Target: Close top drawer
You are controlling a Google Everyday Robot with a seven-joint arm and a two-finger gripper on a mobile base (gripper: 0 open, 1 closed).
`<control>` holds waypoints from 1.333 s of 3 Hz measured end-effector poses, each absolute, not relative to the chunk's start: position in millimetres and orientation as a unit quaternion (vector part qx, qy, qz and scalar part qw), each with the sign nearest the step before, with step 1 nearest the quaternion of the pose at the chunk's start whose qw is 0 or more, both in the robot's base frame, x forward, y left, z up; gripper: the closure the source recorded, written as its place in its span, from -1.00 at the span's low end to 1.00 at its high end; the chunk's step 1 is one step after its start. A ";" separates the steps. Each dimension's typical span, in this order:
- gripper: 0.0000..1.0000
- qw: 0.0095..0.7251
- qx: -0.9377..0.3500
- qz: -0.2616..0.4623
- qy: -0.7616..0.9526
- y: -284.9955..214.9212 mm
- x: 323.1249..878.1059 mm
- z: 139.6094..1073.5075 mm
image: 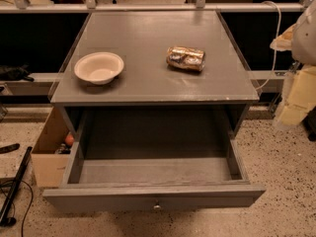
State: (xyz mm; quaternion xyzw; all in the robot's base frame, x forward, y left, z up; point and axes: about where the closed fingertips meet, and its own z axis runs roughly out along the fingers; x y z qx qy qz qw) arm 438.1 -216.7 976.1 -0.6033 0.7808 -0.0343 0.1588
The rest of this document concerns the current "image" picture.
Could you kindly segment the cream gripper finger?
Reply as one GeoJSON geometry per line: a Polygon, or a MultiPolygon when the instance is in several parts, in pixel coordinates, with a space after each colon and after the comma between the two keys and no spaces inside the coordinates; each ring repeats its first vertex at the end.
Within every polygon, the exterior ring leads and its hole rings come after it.
{"type": "Polygon", "coordinates": [[[305,64],[300,70],[287,72],[283,81],[281,102],[273,120],[276,129],[299,125],[316,107],[316,67],[305,64]]]}
{"type": "Polygon", "coordinates": [[[292,50],[291,42],[293,38],[294,27],[295,25],[290,26],[281,35],[277,36],[270,44],[270,48],[276,51],[292,50]]]}

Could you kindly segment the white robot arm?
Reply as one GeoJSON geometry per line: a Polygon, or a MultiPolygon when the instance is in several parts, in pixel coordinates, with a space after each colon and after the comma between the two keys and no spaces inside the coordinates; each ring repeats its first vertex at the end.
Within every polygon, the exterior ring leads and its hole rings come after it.
{"type": "Polygon", "coordinates": [[[316,8],[310,5],[270,48],[290,50],[292,58],[302,64],[300,70],[286,73],[275,112],[274,127],[287,130],[299,125],[316,107],[316,8]]]}

